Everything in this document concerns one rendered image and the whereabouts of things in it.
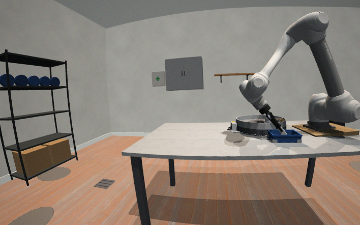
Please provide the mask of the blue crate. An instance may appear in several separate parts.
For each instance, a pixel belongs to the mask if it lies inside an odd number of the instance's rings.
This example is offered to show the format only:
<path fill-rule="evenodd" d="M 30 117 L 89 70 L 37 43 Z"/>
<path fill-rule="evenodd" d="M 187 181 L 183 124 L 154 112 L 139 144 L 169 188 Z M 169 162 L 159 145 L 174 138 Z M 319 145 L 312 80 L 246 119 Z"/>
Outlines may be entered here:
<path fill-rule="evenodd" d="M 272 143 L 301 143 L 302 135 L 293 129 L 284 130 L 287 135 L 281 135 L 279 130 L 267 130 L 267 137 Z M 296 135 L 295 135 L 296 134 Z"/>

